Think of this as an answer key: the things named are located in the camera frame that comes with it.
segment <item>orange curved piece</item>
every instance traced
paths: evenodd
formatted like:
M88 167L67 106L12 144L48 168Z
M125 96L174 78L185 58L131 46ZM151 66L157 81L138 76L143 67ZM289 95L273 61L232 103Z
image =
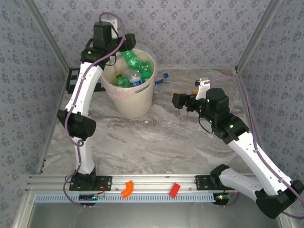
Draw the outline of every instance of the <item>orange curved piece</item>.
M124 191L122 191L122 197L123 198L127 198L133 192L133 182L132 181L126 182L125 185L126 185L127 188Z

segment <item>bottle label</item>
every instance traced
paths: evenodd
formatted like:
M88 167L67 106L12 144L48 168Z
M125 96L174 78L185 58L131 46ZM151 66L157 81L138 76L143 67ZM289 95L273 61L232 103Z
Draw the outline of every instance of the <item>bottle label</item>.
M133 57L133 58L131 58L131 59L127 62L127 64L128 64L128 66L133 66L133 65L135 65L135 64L138 63L138 62L139 62L138 58L137 58L137 57Z
M139 80L138 82L131 82L132 87L139 86L141 84L142 84L142 80Z

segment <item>enclosure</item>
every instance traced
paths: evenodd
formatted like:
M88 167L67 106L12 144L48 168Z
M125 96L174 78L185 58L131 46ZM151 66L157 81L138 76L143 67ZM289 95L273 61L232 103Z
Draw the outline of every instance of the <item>enclosure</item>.
M155 54L157 75L169 77L154 87L150 110L138 118L119 114L105 91L93 93L97 174L188 178L226 164L251 176L235 151L200 127L196 112L171 102L173 93L190 94L201 77L234 76L247 87L260 146L291 179L303 182L303 1L12 0L3 1L1 11L0 227L85 227L88 219L90 227L304 227L285 215L267 218L244 195L225 209L206 202L106 203L99 217L97 210L81 212L68 203L34 202L30 191L45 183L45 189L55 186L47 194L62 192L64 177L76 168L74 146L56 113L71 98L69 72L80 68L81 52L105 11L121 17L136 42ZM249 125L241 84L221 80L215 87L229 97L231 113ZM304 214L299 200L288 211Z

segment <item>black mount plate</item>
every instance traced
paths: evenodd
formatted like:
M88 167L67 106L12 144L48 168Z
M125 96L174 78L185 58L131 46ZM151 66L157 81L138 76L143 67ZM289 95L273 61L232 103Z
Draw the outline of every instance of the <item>black mount plate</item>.
M103 191L103 187L105 187L105 191L110 191L112 186L112 177L111 176L96 176L96 184L89 191ZM76 181L75 176L72 177L70 183L70 191L88 191L87 188L81 187L79 183Z
M225 186L217 188L211 181L210 175L197 175L195 176L196 190L232 190Z

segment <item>blue floral wallpaper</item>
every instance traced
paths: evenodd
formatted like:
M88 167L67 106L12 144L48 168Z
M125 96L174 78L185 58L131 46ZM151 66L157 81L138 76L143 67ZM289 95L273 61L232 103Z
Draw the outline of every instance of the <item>blue floral wallpaper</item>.
M22 0L0 3L0 227L11 227L66 75Z
M101 12L118 14L165 67L234 66L269 0L37 0L70 67Z
M283 1L241 75L266 152L304 182L304 1Z

